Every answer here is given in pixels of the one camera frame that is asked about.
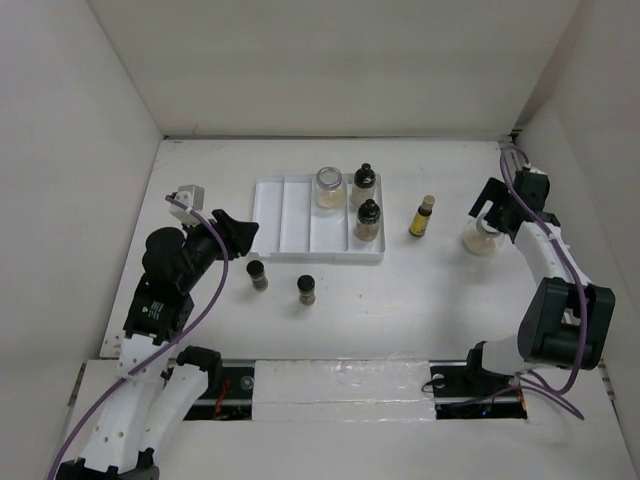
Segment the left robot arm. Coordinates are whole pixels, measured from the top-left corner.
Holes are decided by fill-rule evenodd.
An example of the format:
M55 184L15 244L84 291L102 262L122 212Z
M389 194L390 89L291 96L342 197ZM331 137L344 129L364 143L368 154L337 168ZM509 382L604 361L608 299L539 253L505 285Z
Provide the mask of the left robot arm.
M216 288L193 317L193 288L216 261L226 278L230 262L249 253L259 226L222 209L209 219L191 208L182 212L180 228L157 229L145 241L116 378L59 448L50 479L159 478L160 453L189 409L222 387L219 352L176 349L222 293Z

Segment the black-cap bottle white powder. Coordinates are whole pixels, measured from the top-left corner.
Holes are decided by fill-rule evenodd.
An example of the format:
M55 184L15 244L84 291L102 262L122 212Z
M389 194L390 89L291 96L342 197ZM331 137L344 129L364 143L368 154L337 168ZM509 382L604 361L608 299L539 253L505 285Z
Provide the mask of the black-cap bottle white powder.
M369 163L363 163L353 176L351 203L355 207L360 207L367 200L373 199L376 185L376 172Z

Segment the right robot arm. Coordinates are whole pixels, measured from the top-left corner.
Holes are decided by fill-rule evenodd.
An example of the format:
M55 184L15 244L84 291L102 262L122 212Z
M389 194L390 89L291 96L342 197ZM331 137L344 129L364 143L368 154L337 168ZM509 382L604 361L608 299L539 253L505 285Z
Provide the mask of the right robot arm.
M579 268L564 242L557 217L546 211L548 177L532 169L487 181L471 208L492 229L506 235L524 257L537 285L516 334L482 341L468 353L462 381L483 394L499 378L514 378L539 367L566 369L568 393L582 370L597 367L616 304L614 292L595 285Z

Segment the round glass jar silver lid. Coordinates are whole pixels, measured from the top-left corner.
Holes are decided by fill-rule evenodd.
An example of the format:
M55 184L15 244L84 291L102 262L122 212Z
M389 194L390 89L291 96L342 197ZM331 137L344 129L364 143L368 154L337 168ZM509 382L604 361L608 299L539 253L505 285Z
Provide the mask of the round glass jar silver lid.
M315 175L315 201L324 209L340 208L345 203L345 185L342 172L326 166Z

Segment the black-cap bottle tan powder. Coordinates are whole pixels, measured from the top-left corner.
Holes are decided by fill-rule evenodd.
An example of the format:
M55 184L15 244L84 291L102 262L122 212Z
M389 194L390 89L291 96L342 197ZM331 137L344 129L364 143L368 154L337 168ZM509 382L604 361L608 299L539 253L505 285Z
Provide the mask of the black-cap bottle tan powder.
M375 240L379 233L381 208L373 199L362 203L356 214L355 236L363 242Z

